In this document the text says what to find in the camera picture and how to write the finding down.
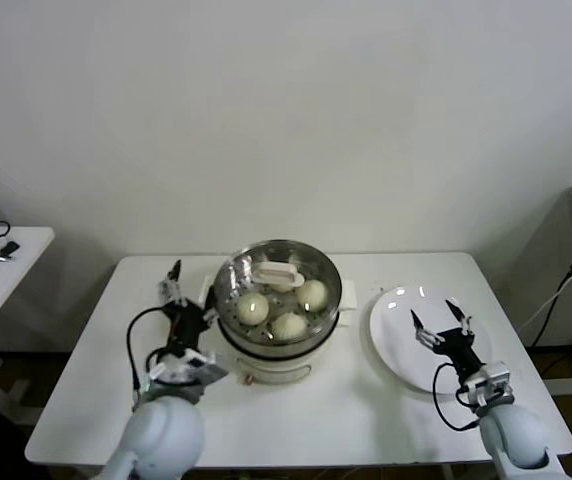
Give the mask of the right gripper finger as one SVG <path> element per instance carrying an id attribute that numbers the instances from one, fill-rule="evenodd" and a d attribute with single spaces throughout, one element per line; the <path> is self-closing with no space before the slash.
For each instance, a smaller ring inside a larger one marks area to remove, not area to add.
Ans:
<path id="1" fill-rule="evenodd" d="M 421 322 L 419 316 L 414 310 L 410 310 L 413 326 L 415 328 L 416 340 L 428 349 L 433 349 L 435 346 L 441 345 L 445 342 L 445 338 L 437 333 L 427 330 Z"/>
<path id="2" fill-rule="evenodd" d="M 473 332 L 470 322 L 472 317 L 470 315 L 466 315 L 462 309 L 456 304 L 453 303 L 451 300 L 445 301 L 447 307 L 454 315 L 455 319 L 459 322 L 459 326 L 456 328 L 452 328 L 448 331 L 449 334 L 459 333 L 463 336 L 474 336 L 475 333 Z"/>

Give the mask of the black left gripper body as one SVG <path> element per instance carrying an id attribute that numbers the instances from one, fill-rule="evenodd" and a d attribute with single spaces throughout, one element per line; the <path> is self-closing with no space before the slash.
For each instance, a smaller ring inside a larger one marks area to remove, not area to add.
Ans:
<path id="1" fill-rule="evenodd" d="M 163 306 L 163 313 L 171 322 L 166 350 L 170 353 L 198 351 L 200 335 L 209 329 L 207 311 L 194 302 L 170 302 Z"/>

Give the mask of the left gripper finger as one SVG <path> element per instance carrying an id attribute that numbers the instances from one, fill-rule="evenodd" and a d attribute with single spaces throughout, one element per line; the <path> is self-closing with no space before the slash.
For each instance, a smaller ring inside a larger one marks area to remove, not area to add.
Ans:
<path id="1" fill-rule="evenodd" d="M 202 308 L 202 321 L 205 324 L 213 324 L 218 319 L 217 301 L 214 286 L 211 285 L 206 291 L 206 297 Z"/>
<path id="2" fill-rule="evenodd" d="M 179 283 L 182 260 L 177 260 L 159 283 L 159 295 L 164 306 L 186 307 L 187 298 L 182 294 Z"/>

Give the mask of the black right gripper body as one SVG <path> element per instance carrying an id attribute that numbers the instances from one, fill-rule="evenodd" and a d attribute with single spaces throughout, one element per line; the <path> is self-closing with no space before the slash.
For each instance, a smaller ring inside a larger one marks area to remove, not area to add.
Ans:
<path id="1" fill-rule="evenodd" d="M 437 355 L 451 360 L 459 378 L 469 378 L 484 365 L 473 350 L 474 334 L 464 334 L 461 328 L 453 328 L 439 333 L 441 340 L 433 347 Z"/>

